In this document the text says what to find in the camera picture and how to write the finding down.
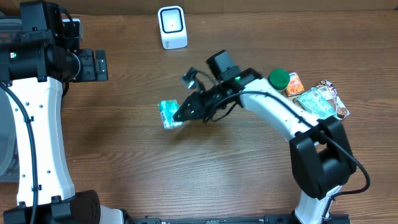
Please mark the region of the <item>clear bread bag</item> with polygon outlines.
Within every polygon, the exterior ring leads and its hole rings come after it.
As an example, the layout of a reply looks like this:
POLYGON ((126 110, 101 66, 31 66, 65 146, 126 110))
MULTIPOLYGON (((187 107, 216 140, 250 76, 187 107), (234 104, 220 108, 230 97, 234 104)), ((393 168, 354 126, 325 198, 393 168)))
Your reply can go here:
MULTIPOLYGON (((332 82, 330 82, 329 80, 322 80, 313 87, 315 87, 321 91, 323 97, 327 100, 327 102, 329 102, 329 104, 335 110, 335 112, 336 112, 335 118, 336 119, 338 119, 338 120, 345 119, 350 114, 347 107, 342 102, 342 100, 341 100, 336 88, 332 84, 332 82)), ((300 95, 291 96, 291 97, 289 97, 289 100, 292 101, 298 107, 304 109, 301 106, 301 104, 297 101, 297 97, 299 97, 300 95)))

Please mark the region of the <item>green lid jar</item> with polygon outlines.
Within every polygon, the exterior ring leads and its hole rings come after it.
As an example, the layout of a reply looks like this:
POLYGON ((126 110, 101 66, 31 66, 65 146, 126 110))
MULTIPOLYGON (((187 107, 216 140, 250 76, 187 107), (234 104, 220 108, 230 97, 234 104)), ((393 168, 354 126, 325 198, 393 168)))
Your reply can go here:
POLYGON ((268 76, 270 85, 277 91, 284 91, 290 82, 290 75, 283 69, 275 69, 268 76))

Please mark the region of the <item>orange tissue packet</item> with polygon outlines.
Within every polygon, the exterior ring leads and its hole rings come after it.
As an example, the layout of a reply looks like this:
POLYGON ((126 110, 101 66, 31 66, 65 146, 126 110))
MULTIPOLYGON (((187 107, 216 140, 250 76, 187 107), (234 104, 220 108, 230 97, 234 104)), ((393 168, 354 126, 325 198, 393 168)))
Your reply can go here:
POLYGON ((285 94, 288 97, 302 94, 305 89, 298 74, 296 72, 292 72, 289 74, 289 78, 290 81, 285 89, 285 94))

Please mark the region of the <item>green wipes packet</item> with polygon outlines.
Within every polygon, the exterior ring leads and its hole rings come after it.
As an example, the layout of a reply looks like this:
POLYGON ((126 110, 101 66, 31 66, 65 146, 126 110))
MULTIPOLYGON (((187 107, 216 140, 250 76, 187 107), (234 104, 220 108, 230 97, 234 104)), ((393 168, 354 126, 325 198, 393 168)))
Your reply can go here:
POLYGON ((309 113, 317 115, 321 119, 327 119, 330 116, 336 116, 335 110, 323 97, 321 91, 312 87, 309 91, 302 93, 297 97, 297 101, 309 113))

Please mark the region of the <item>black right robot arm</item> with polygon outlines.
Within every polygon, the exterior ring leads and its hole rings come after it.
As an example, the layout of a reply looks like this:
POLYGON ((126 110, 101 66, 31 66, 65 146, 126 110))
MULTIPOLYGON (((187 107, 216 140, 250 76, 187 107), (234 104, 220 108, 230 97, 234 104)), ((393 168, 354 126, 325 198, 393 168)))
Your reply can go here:
POLYGON ((299 108, 281 95, 253 68, 241 70, 226 50, 206 61, 215 84, 205 88, 190 68, 181 81, 194 92, 173 116, 174 121, 213 121, 230 103, 251 111, 276 129, 289 143, 292 173, 302 193, 290 214, 266 214, 259 223, 350 223, 348 215, 330 212, 341 188, 356 172, 356 161, 342 123, 299 108))

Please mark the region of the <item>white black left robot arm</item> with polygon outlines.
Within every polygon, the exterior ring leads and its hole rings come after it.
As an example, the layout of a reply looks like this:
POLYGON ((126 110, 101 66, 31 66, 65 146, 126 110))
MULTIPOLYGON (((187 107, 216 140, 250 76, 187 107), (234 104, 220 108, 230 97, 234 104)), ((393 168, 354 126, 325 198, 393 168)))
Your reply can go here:
POLYGON ((12 107, 19 156, 17 207, 5 223, 122 223, 122 211, 77 192, 62 134, 61 102, 71 82, 108 79, 102 50, 80 49, 80 28, 67 10, 23 2, 18 40, 1 46, 1 88, 12 107))

